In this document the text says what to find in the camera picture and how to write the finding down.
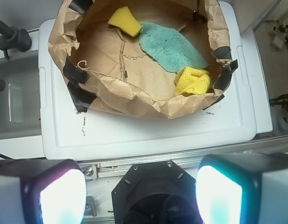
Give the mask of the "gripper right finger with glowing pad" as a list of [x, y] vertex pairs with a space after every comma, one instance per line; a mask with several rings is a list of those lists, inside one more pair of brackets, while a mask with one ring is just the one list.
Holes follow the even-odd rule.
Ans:
[[288, 224], [288, 154], [208, 154], [196, 199], [205, 224]]

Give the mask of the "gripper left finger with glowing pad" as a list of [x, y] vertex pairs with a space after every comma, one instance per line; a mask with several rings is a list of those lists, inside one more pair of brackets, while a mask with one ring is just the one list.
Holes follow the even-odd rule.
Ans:
[[0, 224], [80, 224], [86, 195], [74, 160], [0, 160]]

